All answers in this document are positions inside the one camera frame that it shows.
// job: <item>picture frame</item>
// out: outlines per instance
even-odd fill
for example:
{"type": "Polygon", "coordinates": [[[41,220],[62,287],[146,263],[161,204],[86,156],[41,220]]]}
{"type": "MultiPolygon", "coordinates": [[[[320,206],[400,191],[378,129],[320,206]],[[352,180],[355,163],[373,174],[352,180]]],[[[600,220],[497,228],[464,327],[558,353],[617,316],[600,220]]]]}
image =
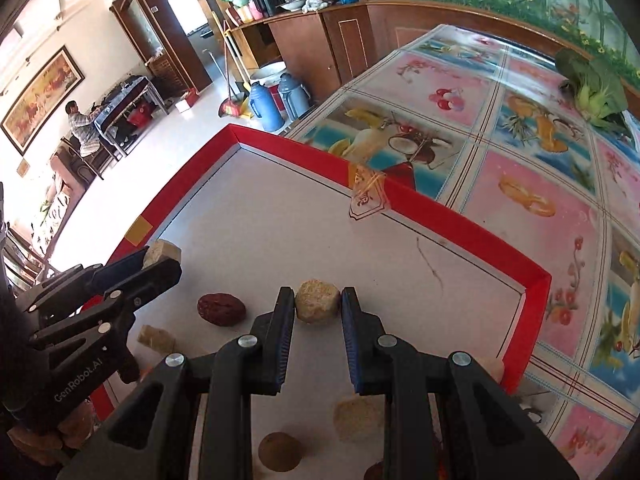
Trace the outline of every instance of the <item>picture frame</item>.
{"type": "Polygon", "coordinates": [[[62,46],[29,81],[2,119],[0,127],[24,156],[31,143],[84,75],[62,46]]]}

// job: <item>person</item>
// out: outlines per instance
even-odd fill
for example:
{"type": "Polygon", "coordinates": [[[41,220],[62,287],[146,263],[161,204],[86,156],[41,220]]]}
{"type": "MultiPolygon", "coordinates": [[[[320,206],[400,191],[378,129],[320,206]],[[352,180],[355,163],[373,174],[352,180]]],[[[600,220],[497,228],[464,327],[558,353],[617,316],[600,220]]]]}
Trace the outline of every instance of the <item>person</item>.
{"type": "MultiPolygon", "coordinates": [[[[81,114],[78,110],[78,103],[75,101],[69,101],[65,105],[65,112],[68,115],[69,127],[71,127],[71,133],[80,141],[81,153],[85,152],[88,155],[96,152],[99,149],[100,132],[95,127],[95,118],[100,114],[102,108],[97,107],[89,115],[81,114]]],[[[127,136],[118,132],[117,127],[110,126],[109,133],[115,138],[116,142],[122,146],[127,141],[133,141],[136,135],[127,136]]]]}

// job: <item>blue thermos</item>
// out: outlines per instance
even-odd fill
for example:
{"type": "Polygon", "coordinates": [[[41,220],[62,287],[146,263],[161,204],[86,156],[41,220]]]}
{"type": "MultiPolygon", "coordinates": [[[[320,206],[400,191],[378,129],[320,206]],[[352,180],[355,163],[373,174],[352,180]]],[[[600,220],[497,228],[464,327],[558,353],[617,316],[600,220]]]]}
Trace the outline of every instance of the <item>blue thermos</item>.
{"type": "Polygon", "coordinates": [[[273,100],[271,92],[260,83],[251,85],[249,106],[260,121],[265,132],[274,132],[284,126],[284,119],[273,100]]]}
{"type": "Polygon", "coordinates": [[[302,83],[289,73],[285,72],[280,77],[278,93],[282,98],[287,115],[292,121],[295,121],[311,108],[309,105],[311,95],[302,86],[302,83]]]}

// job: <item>fruit pattern tablecloth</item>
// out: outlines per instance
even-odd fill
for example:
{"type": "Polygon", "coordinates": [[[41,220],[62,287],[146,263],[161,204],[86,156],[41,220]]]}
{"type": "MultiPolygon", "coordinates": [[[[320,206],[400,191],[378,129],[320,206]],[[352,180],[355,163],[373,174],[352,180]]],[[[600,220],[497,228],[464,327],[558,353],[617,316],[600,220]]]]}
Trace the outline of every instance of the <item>fruit pattern tablecloth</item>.
{"type": "Polygon", "coordinates": [[[587,124],[545,57],[440,25],[287,136],[437,200],[552,275],[516,393],[594,479],[640,410],[640,124],[587,124]]]}

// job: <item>gray thermos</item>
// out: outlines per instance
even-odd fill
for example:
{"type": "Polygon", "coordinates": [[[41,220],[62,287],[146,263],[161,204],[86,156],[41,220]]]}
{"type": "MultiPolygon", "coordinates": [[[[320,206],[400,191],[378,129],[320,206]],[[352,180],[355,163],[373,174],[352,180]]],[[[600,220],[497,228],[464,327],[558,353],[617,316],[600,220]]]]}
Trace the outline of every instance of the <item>gray thermos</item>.
{"type": "Polygon", "coordinates": [[[311,108],[309,104],[311,95],[302,86],[300,81],[294,79],[294,77],[287,72],[280,77],[278,93],[282,98],[287,115],[292,121],[295,121],[311,108]]]}

